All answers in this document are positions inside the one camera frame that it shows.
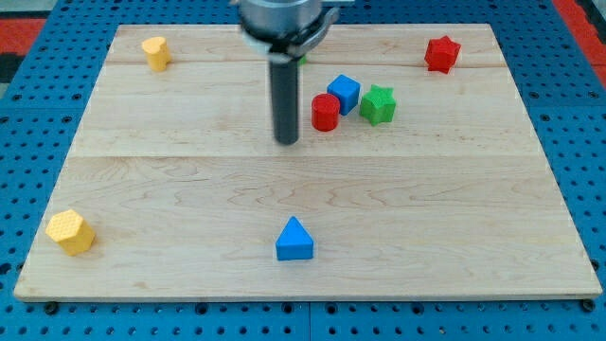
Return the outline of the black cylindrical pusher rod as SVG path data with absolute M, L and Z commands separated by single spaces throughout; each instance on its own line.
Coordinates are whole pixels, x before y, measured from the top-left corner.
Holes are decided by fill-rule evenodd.
M 273 132 L 281 145 L 293 145 L 299 138 L 298 76 L 298 60 L 269 63 Z

